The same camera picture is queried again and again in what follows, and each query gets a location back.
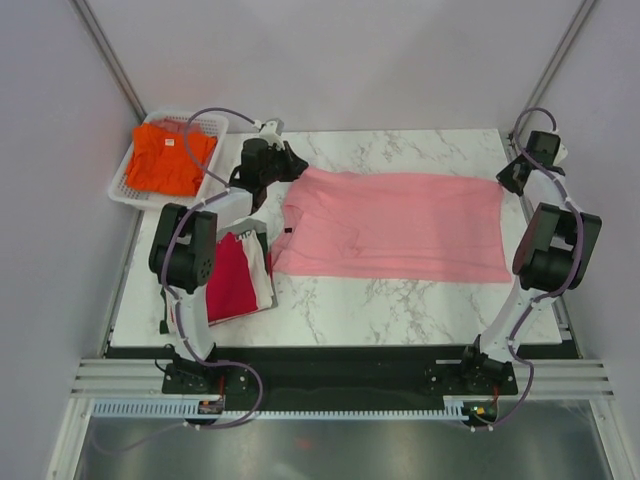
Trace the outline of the pink t shirt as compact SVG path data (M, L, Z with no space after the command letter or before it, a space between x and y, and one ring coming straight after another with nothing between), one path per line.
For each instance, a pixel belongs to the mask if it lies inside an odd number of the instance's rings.
M271 251L292 276L507 283L503 192L494 181L308 168L282 206Z

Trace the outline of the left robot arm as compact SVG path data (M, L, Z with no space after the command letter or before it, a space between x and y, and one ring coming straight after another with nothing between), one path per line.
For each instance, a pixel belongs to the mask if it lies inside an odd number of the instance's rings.
M270 185L293 182L308 167L288 141L251 138L243 142L240 164L222 192L192 207L167 203L160 210L148 266L162 287L176 349L194 359L184 379L198 393L211 392L220 378L218 367L205 360L215 347L205 297L206 284L222 270L216 259L218 234L256 213Z

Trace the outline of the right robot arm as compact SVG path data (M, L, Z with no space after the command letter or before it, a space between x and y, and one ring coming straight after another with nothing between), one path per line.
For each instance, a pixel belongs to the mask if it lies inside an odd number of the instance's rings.
M458 381L477 394L507 375L508 365L538 317L567 290L576 289L591 259L602 220L571 199L563 150L555 132L533 131L524 151L497 175L507 191L525 198L533 215L512 262L514 283L491 325L463 354Z

